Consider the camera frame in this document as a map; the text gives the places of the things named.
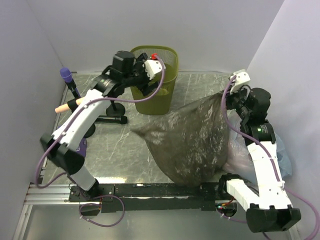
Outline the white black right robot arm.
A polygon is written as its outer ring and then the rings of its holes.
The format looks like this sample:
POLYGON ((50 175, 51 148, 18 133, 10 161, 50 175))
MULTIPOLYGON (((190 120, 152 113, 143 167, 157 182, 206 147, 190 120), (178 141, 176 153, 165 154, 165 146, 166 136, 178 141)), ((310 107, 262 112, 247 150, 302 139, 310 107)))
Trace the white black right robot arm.
POLYGON ((301 212, 292 206, 285 191, 277 159, 276 136, 266 119, 271 95, 262 88, 232 91, 226 87, 222 94, 221 110, 227 118, 227 110, 235 110, 241 119, 240 128, 230 122, 230 129, 240 134, 251 156, 257 180, 255 194, 236 174, 222 177, 218 193, 223 199, 234 197, 243 207, 246 223, 253 233, 283 232, 301 220, 301 212))

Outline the grey translucent trash bag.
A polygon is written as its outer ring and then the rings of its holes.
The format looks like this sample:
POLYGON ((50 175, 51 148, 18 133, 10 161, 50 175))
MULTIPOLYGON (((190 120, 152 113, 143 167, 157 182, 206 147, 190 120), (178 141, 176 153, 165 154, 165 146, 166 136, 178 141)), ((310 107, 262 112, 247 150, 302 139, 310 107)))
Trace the grey translucent trash bag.
POLYGON ((226 163, 229 129, 221 110, 222 95, 203 97, 132 129, 175 184, 197 187, 212 180, 226 163))

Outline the translucent bag with clothes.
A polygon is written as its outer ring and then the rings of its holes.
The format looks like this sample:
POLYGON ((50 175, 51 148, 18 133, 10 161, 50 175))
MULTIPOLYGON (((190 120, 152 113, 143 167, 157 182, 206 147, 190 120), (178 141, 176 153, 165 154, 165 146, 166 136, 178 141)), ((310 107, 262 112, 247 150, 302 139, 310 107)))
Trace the translucent bag with clothes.
MULTIPOLYGON (((280 174, 282 178, 292 175, 292 164, 281 138, 276 135, 276 155, 280 174)), ((235 132, 229 130, 228 157, 222 169, 231 174, 238 174, 242 178, 257 184, 254 163, 245 144, 245 139, 235 132)))

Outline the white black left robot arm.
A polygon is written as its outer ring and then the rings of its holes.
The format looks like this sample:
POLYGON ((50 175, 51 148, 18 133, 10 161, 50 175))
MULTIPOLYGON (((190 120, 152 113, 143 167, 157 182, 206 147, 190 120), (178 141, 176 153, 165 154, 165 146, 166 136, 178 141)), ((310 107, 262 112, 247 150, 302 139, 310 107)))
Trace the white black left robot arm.
POLYGON ((85 97, 75 101, 78 106, 66 122, 40 138, 44 156, 66 172, 87 201, 95 200, 100 191, 98 180, 85 167, 84 156, 76 152, 81 140, 102 111, 119 100, 125 88, 137 87, 147 95, 146 100, 154 97, 164 79, 149 83, 158 74, 165 76, 165 64, 156 53, 135 57, 130 51, 118 51, 112 64, 94 78, 85 97))

